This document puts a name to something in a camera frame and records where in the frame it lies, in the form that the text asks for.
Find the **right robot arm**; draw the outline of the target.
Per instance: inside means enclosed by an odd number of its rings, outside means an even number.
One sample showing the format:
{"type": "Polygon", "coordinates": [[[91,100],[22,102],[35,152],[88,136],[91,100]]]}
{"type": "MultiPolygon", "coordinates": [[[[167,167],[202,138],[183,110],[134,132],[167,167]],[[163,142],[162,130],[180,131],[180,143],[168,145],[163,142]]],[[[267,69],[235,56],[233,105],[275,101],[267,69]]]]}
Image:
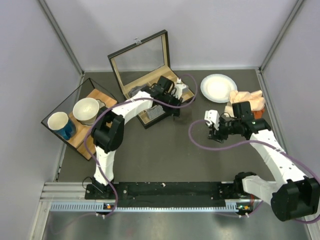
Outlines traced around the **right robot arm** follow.
{"type": "Polygon", "coordinates": [[[241,135],[258,152],[275,182],[261,179],[253,172],[241,172],[233,181],[233,192],[239,198],[251,194],[271,206],[282,222],[313,215],[318,211],[320,184],[300,170],[279,145],[271,126],[255,118],[248,101],[232,104],[233,116],[224,119],[216,110],[207,110],[204,119],[208,138],[224,142],[230,135],[241,135]]]}

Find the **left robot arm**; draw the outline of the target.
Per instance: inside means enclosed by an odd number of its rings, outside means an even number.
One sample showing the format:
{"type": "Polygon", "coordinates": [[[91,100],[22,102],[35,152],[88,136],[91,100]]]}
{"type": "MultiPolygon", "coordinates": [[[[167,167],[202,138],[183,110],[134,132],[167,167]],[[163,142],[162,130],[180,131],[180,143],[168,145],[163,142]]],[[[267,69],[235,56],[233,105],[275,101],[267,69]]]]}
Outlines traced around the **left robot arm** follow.
{"type": "Polygon", "coordinates": [[[98,164],[93,176],[92,185],[102,198],[109,198],[114,187],[108,181],[114,179],[113,164],[116,150],[123,142],[125,124],[139,113],[154,106],[153,100],[159,100],[171,106],[180,106],[184,89],[188,89],[181,79],[175,84],[161,76],[151,86],[140,87],[136,94],[99,118],[91,131],[98,164]]]}

